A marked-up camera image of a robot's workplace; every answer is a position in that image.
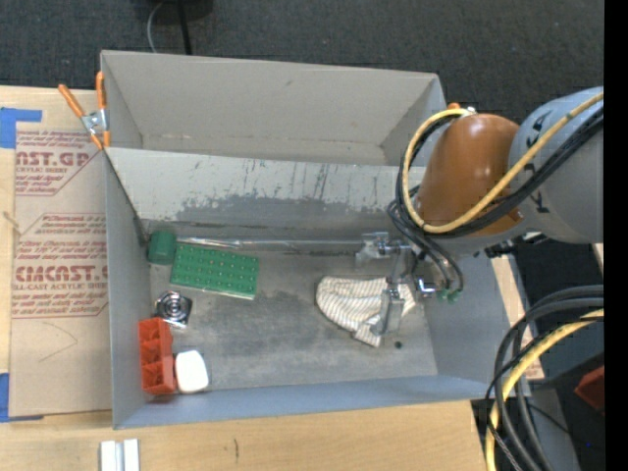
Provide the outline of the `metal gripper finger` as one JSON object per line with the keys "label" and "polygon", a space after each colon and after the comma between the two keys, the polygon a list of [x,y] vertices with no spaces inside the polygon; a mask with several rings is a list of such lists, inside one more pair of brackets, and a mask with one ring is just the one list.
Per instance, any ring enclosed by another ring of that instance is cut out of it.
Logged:
{"label": "metal gripper finger", "polygon": [[374,232],[363,234],[361,237],[361,247],[355,253],[355,264],[362,267],[374,260],[390,258],[393,248],[390,244],[390,234],[388,232]]}
{"label": "metal gripper finger", "polygon": [[400,329],[404,304],[405,299],[397,288],[384,289],[379,310],[369,318],[369,330],[376,337],[396,333]]}

